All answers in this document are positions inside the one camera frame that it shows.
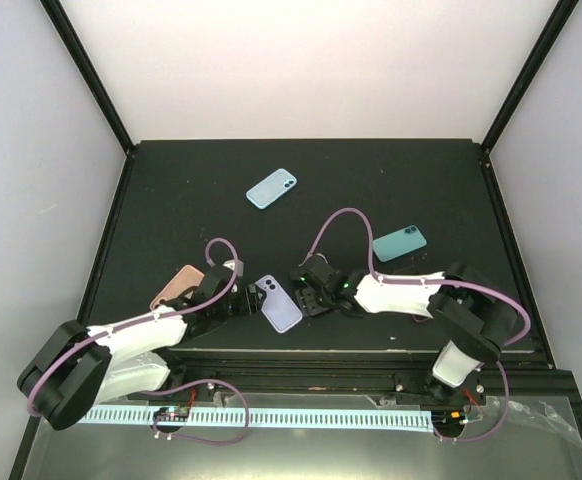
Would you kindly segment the lilac phone case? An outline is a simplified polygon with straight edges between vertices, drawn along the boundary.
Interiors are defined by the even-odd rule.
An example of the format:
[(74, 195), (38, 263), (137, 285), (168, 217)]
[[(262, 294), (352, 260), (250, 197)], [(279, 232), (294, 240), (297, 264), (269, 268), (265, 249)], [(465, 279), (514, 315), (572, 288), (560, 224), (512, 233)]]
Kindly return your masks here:
[(303, 312), (273, 276), (263, 276), (256, 285), (265, 293), (261, 312), (277, 333), (286, 333), (303, 319)]

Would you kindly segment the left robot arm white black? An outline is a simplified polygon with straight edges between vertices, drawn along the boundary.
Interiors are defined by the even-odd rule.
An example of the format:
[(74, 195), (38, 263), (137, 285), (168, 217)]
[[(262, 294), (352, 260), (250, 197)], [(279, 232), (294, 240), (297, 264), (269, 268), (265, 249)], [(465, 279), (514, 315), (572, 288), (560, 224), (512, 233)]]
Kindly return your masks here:
[(150, 311), (129, 320), (84, 327), (61, 324), (25, 367), (17, 387), (28, 408), (56, 430), (80, 421), (101, 403), (138, 392), (178, 397), (186, 376), (165, 348), (262, 310), (265, 287), (247, 284), (242, 265), (228, 261), (206, 272), (184, 266), (157, 294)]

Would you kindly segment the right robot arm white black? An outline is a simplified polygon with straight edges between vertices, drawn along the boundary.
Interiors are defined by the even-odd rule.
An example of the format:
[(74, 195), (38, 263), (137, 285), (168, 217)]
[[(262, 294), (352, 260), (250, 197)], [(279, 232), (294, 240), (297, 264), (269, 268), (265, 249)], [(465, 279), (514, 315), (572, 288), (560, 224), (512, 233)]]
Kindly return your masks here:
[(450, 403), (479, 367), (499, 360), (520, 316), (500, 292), (477, 284), (479, 278), (459, 263), (424, 276), (345, 274), (321, 255), (290, 274), (310, 317), (331, 311), (353, 317), (399, 313), (438, 324), (448, 341), (410, 394), (439, 405)]

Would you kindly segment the black phone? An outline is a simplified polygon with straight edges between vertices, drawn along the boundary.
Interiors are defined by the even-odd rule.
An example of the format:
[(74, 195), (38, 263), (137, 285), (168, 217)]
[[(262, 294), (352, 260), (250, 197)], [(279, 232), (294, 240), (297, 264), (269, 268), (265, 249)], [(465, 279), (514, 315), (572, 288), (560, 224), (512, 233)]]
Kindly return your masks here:
[(303, 269), (294, 269), (289, 274), (290, 279), (293, 281), (302, 281), (306, 280), (306, 272)]

